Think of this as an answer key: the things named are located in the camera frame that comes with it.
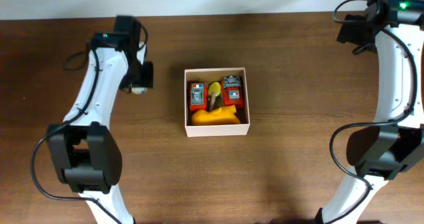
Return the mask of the yellow grey toy ball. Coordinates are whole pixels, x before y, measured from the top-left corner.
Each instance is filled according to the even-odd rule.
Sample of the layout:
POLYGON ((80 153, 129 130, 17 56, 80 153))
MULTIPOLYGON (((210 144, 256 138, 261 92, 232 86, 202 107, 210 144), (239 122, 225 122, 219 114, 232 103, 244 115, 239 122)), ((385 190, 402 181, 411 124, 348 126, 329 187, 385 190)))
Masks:
POLYGON ((136 95, 145 94, 147 91, 148 91, 147 87, 132 87, 131 88, 131 93, 136 94, 136 95))

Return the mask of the red toy car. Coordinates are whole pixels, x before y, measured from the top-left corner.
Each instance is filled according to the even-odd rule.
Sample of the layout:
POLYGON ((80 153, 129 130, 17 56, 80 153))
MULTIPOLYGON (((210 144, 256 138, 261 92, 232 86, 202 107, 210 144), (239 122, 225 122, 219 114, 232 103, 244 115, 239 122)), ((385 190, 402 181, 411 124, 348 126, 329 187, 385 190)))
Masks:
POLYGON ((206 110, 208 88, 205 83, 192 83, 189 88, 189 110, 206 110))

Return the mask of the yellow wooden rattle drum toy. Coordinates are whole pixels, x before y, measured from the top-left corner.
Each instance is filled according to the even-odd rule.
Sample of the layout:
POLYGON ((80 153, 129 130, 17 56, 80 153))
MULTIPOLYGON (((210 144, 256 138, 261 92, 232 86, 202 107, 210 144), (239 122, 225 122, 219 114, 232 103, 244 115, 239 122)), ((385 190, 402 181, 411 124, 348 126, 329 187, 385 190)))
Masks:
POLYGON ((221 84, 219 82, 213 82, 209 86, 208 95, 210 97, 209 111, 214 110, 216 98, 221 94, 221 84))

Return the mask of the red toy fire truck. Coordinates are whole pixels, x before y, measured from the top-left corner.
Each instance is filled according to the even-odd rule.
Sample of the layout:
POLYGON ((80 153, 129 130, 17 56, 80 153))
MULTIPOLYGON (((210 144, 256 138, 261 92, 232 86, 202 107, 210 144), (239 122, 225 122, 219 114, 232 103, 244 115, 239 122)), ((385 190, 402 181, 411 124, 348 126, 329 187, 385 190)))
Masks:
POLYGON ((223 105, 244 109, 243 87, 239 76, 224 77, 221 82, 223 105))

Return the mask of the orange toy fish figure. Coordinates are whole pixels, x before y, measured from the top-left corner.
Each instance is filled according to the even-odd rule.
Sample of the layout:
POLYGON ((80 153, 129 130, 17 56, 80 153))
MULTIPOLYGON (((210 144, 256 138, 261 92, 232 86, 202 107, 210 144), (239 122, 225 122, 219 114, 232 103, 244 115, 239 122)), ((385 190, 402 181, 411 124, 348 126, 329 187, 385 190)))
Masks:
POLYGON ((239 125, 236 116, 237 109, 234 105, 220 107, 212 111, 199 110, 191 116, 191 122, 195 126, 211 125, 239 125))

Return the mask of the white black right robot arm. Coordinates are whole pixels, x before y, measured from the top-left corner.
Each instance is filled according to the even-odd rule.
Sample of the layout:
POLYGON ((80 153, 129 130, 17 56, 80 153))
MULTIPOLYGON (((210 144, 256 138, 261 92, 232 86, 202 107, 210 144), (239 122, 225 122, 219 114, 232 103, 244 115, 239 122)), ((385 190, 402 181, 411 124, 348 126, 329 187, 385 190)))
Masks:
POLYGON ((376 193, 423 158, 423 2, 366 0, 364 15, 341 20, 337 40, 378 55, 378 104, 370 123, 351 123, 348 167, 316 223, 358 223, 376 193))

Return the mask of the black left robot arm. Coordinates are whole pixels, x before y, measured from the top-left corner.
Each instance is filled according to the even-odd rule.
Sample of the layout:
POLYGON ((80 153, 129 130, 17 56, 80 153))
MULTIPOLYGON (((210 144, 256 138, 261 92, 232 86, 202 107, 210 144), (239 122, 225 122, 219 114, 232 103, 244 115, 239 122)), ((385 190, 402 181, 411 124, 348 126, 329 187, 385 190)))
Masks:
POLYGON ((153 86, 147 61, 148 32, 132 16, 119 15, 113 32, 97 32, 87 43, 87 72, 78 96, 61 124, 49 125, 48 145, 59 181, 87 202, 98 223, 134 223, 119 180, 123 159, 110 133, 118 91, 145 93, 153 86))

